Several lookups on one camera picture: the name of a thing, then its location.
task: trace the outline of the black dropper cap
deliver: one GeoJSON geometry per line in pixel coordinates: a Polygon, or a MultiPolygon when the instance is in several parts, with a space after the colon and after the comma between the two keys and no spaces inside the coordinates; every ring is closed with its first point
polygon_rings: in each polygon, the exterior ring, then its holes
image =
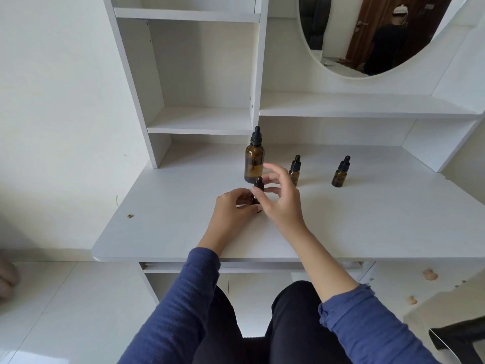
{"type": "Polygon", "coordinates": [[[340,165],[338,166],[338,169],[343,172],[349,171],[350,167],[350,156],[345,156],[344,160],[340,162],[340,165]]]}
{"type": "Polygon", "coordinates": [[[294,172],[300,171],[301,165],[302,165],[302,163],[300,162],[300,155],[297,154],[295,156],[295,160],[292,162],[292,166],[290,168],[290,171],[294,171],[294,172]]]}
{"type": "Polygon", "coordinates": [[[254,186],[256,186],[261,190],[264,190],[263,178],[261,176],[258,176],[256,178],[256,182],[254,183],[254,186]]]}
{"type": "Polygon", "coordinates": [[[254,128],[253,135],[251,137],[251,145],[252,146],[260,146],[263,142],[263,137],[261,136],[261,129],[259,126],[254,128]]]}

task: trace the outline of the amber glass bottle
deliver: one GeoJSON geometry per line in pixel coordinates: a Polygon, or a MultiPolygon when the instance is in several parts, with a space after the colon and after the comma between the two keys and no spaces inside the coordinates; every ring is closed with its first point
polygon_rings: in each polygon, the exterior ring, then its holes
{"type": "Polygon", "coordinates": [[[292,166],[289,169],[289,177],[292,179],[294,186],[298,183],[298,178],[300,177],[300,167],[302,163],[300,162],[300,155],[295,156],[295,160],[292,162],[292,166]]]}
{"type": "Polygon", "coordinates": [[[259,126],[254,129],[251,144],[245,153],[244,180],[255,184],[256,179],[263,174],[264,148],[261,145],[263,138],[259,126]]]}
{"type": "Polygon", "coordinates": [[[345,156],[345,159],[340,162],[337,171],[335,171],[334,178],[332,180],[332,185],[336,188],[342,188],[343,182],[347,177],[347,171],[349,171],[350,167],[350,156],[345,156]]]}
{"type": "MultiPolygon", "coordinates": [[[[254,186],[256,186],[257,188],[259,188],[259,189],[261,189],[261,190],[264,191],[263,178],[261,176],[259,176],[259,177],[256,178],[256,182],[254,183],[254,186]]],[[[259,200],[257,200],[254,195],[251,198],[251,204],[259,204],[259,200]]]]}

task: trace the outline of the shelf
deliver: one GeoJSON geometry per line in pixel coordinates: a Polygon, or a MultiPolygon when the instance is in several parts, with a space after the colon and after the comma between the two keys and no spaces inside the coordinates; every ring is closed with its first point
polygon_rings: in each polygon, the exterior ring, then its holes
{"type": "MultiPolygon", "coordinates": [[[[302,157],[298,188],[308,228],[341,260],[485,257],[485,206],[399,146],[266,145],[265,161],[302,157]],[[345,155],[343,188],[330,182],[345,155]]],[[[172,144],[147,166],[93,248],[99,260],[183,262],[203,236],[215,198],[243,179],[245,145],[172,144]]],[[[295,262],[264,213],[223,262],[295,262]]]]}
{"type": "Polygon", "coordinates": [[[251,135],[249,109],[164,107],[147,127],[149,133],[251,135]]]}
{"type": "Polygon", "coordinates": [[[263,91],[262,116],[467,119],[479,116],[433,96],[263,91]]]}
{"type": "Polygon", "coordinates": [[[114,8],[117,18],[192,20],[201,22],[259,23],[260,14],[250,12],[114,8]]]}

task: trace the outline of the black t-shirt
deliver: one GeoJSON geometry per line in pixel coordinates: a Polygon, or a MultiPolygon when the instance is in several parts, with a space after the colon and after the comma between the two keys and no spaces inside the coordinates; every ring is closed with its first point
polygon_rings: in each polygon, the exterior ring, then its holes
{"type": "Polygon", "coordinates": [[[406,40],[407,29],[404,26],[387,24],[376,30],[372,38],[374,47],[364,65],[364,72],[375,75],[391,70],[394,58],[406,40]]]}

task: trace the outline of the person's left hand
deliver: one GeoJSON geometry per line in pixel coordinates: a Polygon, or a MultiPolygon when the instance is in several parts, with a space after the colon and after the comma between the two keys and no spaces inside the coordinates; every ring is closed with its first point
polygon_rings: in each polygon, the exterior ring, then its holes
{"type": "Polygon", "coordinates": [[[251,205],[252,195],[249,189],[238,188],[218,196],[209,226],[197,246],[211,249],[221,256],[251,216],[261,211],[261,205],[251,205]]]}

